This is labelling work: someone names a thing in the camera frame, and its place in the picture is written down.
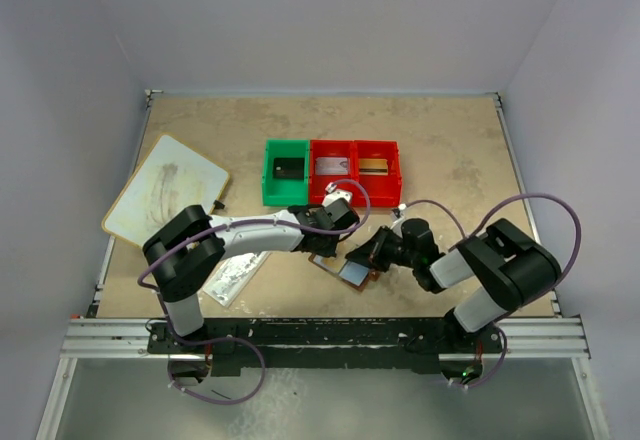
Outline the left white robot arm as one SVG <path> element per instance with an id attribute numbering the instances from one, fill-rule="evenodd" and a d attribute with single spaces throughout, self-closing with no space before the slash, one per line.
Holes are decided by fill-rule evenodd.
<path id="1" fill-rule="evenodd" d="M 208 215 L 193 205 L 151 236 L 142 252 L 175 334 L 194 341 L 204 336 L 198 292 L 219 263 L 264 252 L 331 257 L 340 237 L 360 225 L 358 213 L 344 198 L 238 218 Z"/>

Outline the brown leather card holder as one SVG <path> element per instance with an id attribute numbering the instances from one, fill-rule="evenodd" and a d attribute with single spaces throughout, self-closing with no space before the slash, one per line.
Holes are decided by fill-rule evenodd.
<path id="1" fill-rule="evenodd" d="M 380 273 L 347 260 L 344 256 L 322 257 L 310 255 L 309 261 L 350 288 L 363 291 L 369 283 L 376 282 Z"/>

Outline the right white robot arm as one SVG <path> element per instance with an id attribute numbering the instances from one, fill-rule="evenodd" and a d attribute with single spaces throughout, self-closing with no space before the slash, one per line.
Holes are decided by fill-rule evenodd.
<path id="1" fill-rule="evenodd" d="M 476 335 L 543 295 L 561 276 L 555 257 L 506 219 L 447 253 L 439 249 L 427 221 L 403 220 L 396 229 L 379 228 L 346 259 L 378 272 L 406 267 L 423 290 L 434 294 L 476 278 L 480 287 L 444 316 L 443 331 L 453 338 Z"/>

